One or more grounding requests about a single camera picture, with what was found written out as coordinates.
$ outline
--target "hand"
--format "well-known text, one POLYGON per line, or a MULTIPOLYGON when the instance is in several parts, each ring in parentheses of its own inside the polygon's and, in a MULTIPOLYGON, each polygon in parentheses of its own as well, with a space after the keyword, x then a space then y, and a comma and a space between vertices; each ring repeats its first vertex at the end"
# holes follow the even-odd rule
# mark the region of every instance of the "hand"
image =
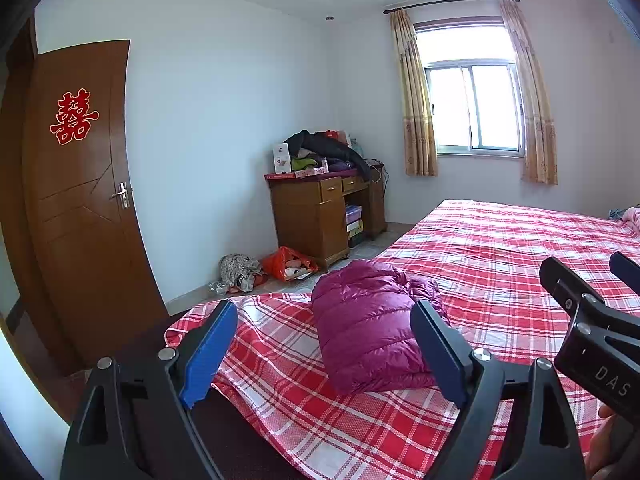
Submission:
POLYGON ((584 460, 587 478, 591 480, 605 479, 614 467, 609 464, 609 438, 616 414, 609 406, 603 404, 598 410, 598 416, 607 420, 591 439, 589 453, 584 460))

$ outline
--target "bed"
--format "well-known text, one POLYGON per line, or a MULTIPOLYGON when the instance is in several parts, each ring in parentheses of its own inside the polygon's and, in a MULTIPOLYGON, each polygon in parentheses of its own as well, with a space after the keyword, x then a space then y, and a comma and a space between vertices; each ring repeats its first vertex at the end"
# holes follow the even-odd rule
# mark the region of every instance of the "bed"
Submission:
MULTIPOLYGON (((447 200, 376 260, 434 277, 452 325, 475 347, 529 364, 553 358, 568 317, 540 286, 555 256, 609 306, 640 314, 640 298, 608 268, 622 251, 640 261, 628 224, 494 203, 447 200)), ((304 476, 313 479, 423 478, 458 410, 435 387, 338 396, 327 381, 310 297, 234 298, 236 338, 212 386, 304 476)), ((201 304, 166 331, 169 346, 199 326, 216 302, 201 304)), ((598 427, 598 401, 561 376, 583 450, 598 427)), ((490 478, 506 432, 501 403, 476 478, 490 478)))

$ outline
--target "black jacket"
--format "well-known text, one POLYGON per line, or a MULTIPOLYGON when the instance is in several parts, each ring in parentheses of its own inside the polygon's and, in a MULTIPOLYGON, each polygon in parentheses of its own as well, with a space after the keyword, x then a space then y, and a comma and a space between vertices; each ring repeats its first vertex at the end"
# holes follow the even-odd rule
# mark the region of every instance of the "black jacket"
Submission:
POLYGON ((365 182, 371 180, 369 165, 360 155, 339 140, 327 137, 322 133, 310 134, 308 131, 302 130, 300 133, 290 136, 285 142, 289 145, 289 155, 291 156, 297 156, 300 148, 305 148, 318 155, 349 160, 356 165, 365 182))

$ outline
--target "pink box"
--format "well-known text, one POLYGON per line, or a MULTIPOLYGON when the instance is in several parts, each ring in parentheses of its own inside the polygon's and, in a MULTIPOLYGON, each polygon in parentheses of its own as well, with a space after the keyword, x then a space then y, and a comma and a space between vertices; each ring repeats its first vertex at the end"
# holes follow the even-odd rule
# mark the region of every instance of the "pink box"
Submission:
POLYGON ((307 168, 306 170, 296 171, 295 173, 296 173, 296 178, 305 178, 306 176, 314 176, 314 175, 320 175, 323 173, 329 173, 329 169, 324 166, 320 166, 320 168, 307 168))
POLYGON ((290 178, 295 178, 296 175, 293 173, 268 173, 264 176, 265 180, 287 180, 290 178))

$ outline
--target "beige curtain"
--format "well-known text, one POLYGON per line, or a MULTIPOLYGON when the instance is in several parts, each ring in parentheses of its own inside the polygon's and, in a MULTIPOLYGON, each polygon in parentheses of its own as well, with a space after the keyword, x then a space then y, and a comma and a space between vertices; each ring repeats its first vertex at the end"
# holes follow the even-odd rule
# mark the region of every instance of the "beige curtain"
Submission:
POLYGON ((504 25, 516 51, 516 68, 524 108, 524 179, 558 184, 556 127, 549 108, 542 72, 531 47, 518 4, 500 0, 504 25))
POLYGON ((408 175, 438 174, 427 79, 420 62, 415 29, 406 10, 390 14, 402 84, 404 107, 404 170, 408 175))

